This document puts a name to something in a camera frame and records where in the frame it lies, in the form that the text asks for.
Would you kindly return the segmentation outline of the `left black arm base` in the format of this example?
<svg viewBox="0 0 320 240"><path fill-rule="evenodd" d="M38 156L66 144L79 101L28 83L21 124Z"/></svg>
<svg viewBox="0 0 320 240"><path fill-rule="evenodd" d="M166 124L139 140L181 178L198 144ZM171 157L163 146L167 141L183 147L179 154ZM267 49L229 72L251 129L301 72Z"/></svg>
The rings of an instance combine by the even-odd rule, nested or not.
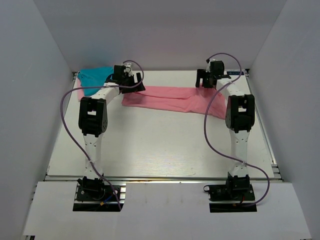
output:
<svg viewBox="0 0 320 240"><path fill-rule="evenodd" d="M110 186L102 179L87 177L77 180L74 212L120 212L125 202L126 187Z"/></svg>

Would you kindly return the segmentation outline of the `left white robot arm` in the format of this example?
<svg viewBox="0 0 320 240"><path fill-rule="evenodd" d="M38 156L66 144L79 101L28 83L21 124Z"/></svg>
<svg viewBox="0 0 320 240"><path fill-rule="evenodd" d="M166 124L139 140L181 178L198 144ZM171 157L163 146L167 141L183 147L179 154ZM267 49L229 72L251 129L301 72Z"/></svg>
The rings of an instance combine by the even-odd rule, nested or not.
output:
<svg viewBox="0 0 320 240"><path fill-rule="evenodd" d="M78 126L83 134L85 150L84 176L90 179L101 178L102 139L108 127L108 104L120 94L145 91L143 85L144 72L136 74L132 65L138 65L133 60L126 60L121 65L115 65L102 86L92 96L84 96L80 100Z"/></svg>

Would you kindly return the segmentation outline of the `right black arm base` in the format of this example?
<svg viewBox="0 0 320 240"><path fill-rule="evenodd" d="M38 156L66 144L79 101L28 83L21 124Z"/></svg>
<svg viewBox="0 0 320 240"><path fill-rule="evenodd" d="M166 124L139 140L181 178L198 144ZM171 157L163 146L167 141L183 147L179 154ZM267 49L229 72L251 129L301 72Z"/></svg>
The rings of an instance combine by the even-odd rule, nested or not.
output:
<svg viewBox="0 0 320 240"><path fill-rule="evenodd" d="M239 177L227 174L225 184L205 185L211 213L254 213L257 211L255 194L248 174Z"/></svg>

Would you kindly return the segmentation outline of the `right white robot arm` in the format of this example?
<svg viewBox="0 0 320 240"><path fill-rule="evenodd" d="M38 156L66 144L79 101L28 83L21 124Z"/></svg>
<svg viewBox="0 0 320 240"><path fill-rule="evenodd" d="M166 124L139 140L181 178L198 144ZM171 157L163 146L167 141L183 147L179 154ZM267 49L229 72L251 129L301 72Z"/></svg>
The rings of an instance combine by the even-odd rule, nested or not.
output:
<svg viewBox="0 0 320 240"><path fill-rule="evenodd" d="M225 124L229 129L231 141L231 157L236 161L229 177L247 177L247 149L250 131L255 123L255 97L241 91L228 74L221 60L207 59L207 67L198 69L195 86L197 88L214 88L226 100Z"/></svg>

